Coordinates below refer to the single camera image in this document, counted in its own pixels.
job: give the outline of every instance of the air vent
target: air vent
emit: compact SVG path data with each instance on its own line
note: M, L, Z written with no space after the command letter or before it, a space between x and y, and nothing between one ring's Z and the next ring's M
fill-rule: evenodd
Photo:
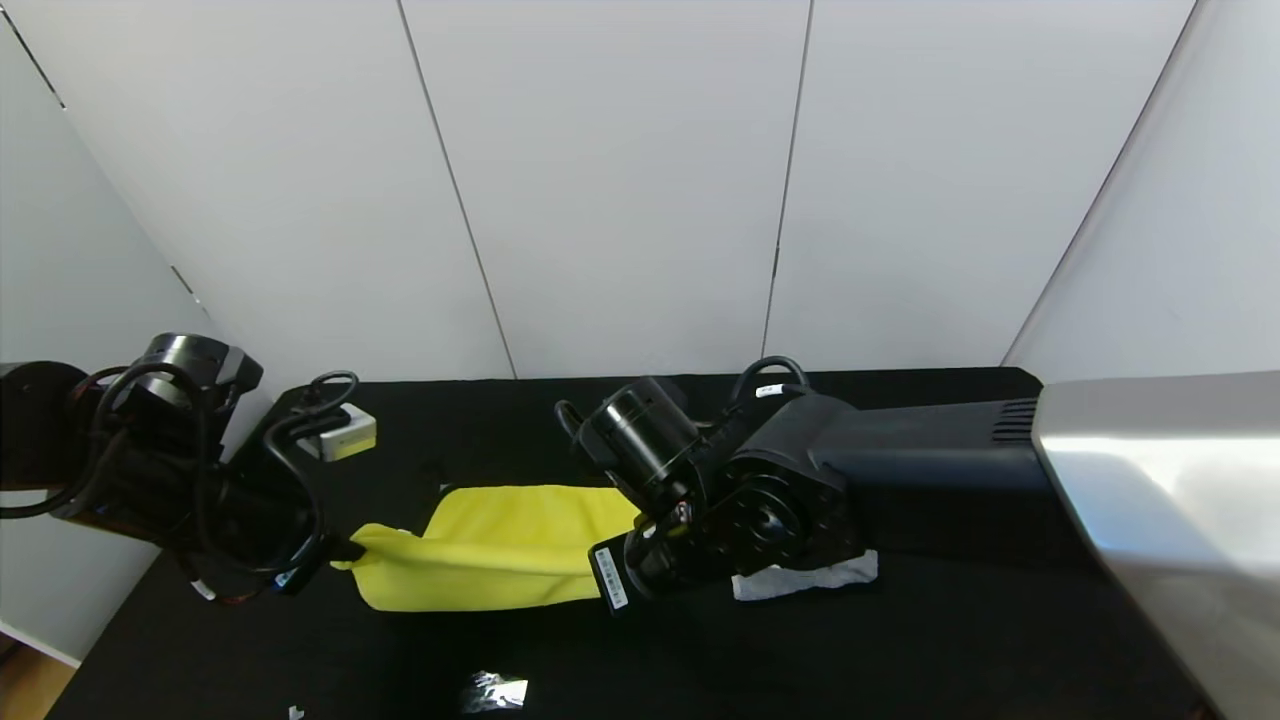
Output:
M1030 445L1037 402L1036 397L1006 402L991 429L991 441L998 445Z

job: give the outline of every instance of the barcode sticker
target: barcode sticker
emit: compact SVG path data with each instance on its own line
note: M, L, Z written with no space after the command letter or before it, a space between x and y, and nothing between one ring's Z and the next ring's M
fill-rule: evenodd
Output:
M595 566L600 569L604 578L604 589L609 593L609 605L614 610L626 607L627 591L622 589L622 578L618 577L618 568L613 564L613 553L609 548L602 547L595 551Z

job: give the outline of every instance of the white power adapter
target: white power adapter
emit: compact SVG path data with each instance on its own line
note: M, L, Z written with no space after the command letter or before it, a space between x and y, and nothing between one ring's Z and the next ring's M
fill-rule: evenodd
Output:
M298 439L298 447L325 462L351 457L378 445L378 420L349 402L342 410L351 420L340 428Z

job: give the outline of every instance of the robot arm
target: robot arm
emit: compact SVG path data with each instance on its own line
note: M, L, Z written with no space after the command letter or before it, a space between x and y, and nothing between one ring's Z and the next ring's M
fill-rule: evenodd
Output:
M641 598L868 548L1093 565L1032 443L1034 397L860 411L800 379L701 428L652 378L585 421L562 406L579 455L641 510L593 562L621 565Z
M353 373L317 378L262 438L289 477L251 482L218 459L237 401L261 378L262 366L242 350L174 333L154 338L131 365L88 375L60 363L6 368L3 487L51 492L35 505L0 507L0 518L49 512L155 543L178 556L210 600L248 596L209 591L196 570L201 557L252 578L257 591L297 592L334 538L302 470L280 448L347 425L342 406L358 380ZM321 386L330 379L349 382L325 401Z

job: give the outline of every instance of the white cloth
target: white cloth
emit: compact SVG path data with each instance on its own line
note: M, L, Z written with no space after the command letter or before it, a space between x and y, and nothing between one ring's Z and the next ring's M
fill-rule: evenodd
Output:
M841 588L852 583L869 583L878 573L879 556L874 550L817 570L787 570L774 565L746 578L733 575L733 598L751 602L809 588Z

